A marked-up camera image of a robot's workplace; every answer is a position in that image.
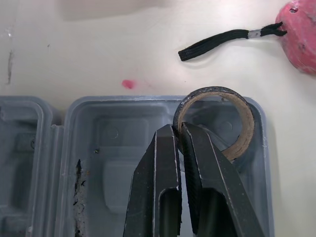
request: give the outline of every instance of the pink object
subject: pink object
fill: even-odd
[[[122,86],[124,86],[126,89],[133,89],[135,85],[136,85],[136,82],[133,80],[122,81]]]
[[[285,54],[300,71],[316,74],[316,0],[294,0],[285,5],[276,22],[283,22],[280,37]]]

